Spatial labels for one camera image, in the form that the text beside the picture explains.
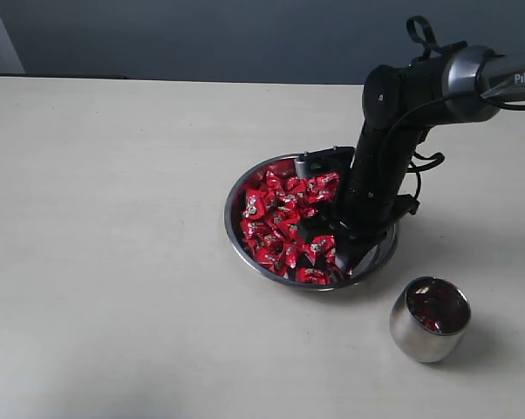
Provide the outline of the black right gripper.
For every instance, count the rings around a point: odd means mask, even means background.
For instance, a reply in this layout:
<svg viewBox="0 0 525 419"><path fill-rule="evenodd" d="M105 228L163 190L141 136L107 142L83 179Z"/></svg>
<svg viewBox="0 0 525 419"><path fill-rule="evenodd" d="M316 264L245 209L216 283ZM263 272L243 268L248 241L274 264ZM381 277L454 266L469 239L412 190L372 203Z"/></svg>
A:
<svg viewBox="0 0 525 419"><path fill-rule="evenodd" d="M344 276L357 276L376 258L383 233L418 210L418 193L399 193L409 171L411 161L353 162L327 216L300 220L299 238L309 244L317 237L342 235L335 237L335 264Z"/></svg>

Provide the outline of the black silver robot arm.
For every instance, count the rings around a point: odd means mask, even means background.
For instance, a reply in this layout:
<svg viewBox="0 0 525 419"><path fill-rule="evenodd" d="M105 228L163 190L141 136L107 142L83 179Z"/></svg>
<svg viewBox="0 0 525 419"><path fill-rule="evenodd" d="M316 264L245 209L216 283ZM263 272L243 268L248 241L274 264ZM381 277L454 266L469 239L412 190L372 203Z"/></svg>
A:
<svg viewBox="0 0 525 419"><path fill-rule="evenodd" d="M401 195L417 146L437 126L483 122L500 110L525 111L525 52L499 55L484 46L442 49L408 67L380 65L362 95L365 121L356 147L329 148L295 159L300 178L331 171L336 197L298 225L305 243L332 235L338 269L349 275L385 240L403 216L416 213L416 195Z"/></svg>

